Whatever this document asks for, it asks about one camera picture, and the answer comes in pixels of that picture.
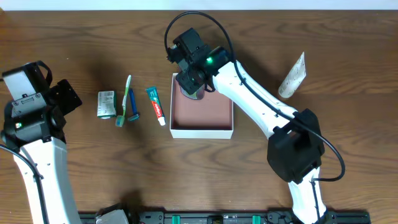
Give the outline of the clear pump soap bottle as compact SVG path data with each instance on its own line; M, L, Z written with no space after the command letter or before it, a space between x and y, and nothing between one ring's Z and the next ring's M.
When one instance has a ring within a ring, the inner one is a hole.
M205 95L205 90L204 87L201 87L200 89L198 89L196 92L194 92L193 94L189 94L187 91L185 91L182 87L180 88L181 93L186 96L187 98L191 99L191 100L201 100L204 98Z

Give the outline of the white patterned cream tube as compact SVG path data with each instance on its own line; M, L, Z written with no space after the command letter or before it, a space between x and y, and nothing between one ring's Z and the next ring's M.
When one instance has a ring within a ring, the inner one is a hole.
M302 52L299 59L281 83L278 89L279 96L285 99L290 98L297 91L306 76L305 52Z

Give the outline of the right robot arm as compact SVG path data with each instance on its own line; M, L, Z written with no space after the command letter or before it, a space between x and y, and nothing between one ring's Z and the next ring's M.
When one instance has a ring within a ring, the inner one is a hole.
M260 127L268 140L267 161L288 183L293 214L302 223L321 223L326 206L318 178L325 147L315 114L299 112L272 96L245 71L231 50L210 49L195 29L180 34L166 51L168 60L180 68L176 81L185 96L197 100L206 91L217 91Z

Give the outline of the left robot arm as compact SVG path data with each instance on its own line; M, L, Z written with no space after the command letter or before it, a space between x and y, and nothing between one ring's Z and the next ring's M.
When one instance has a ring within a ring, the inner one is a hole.
M82 104L67 80L32 90L4 109L1 149L14 156L34 223L80 223L67 169L65 115Z

